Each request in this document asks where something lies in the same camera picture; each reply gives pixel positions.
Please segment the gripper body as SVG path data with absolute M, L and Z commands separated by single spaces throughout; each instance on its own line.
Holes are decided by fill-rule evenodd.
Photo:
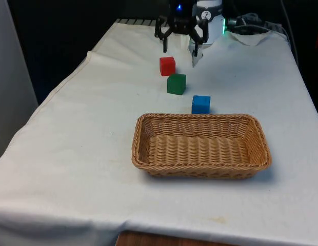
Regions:
M 193 28 L 194 1 L 169 1 L 169 29 L 176 34 L 189 35 Z

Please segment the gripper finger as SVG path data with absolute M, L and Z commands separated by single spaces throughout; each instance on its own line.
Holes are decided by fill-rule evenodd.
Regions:
M 163 42 L 163 52 L 166 53 L 167 49 L 168 49 L 168 37 L 171 33 L 173 33 L 174 28 L 172 28 L 171 26 L 174 26 L 174 24 L 172 23 L 172 17 L 166 17 L 166 16 L 162 16 L 160 15 L 157 19 L 156 19 L 156 23 L 155 23 L 155 31 L 154 31 L 154 36 L 156 38 L 159 38 L 162 42 Z M 162 32 L 162 24 L 166 22 L 168 25 L 168 30 L 163 33 Z
M 195 29 L 196 26 L 198 26 L 202 30 L 202 36 L 199 36 L 198 32 L 196 31 Z M 196 18 L 193 18 L 191 21 L 191 29 L 189 32 L 189 36 L 194 41 L 193 55 L 194 57 L 197 57 L 199 45 L 206 43 L 209 38 L 208 20 L 207 19 L 197 20 Z

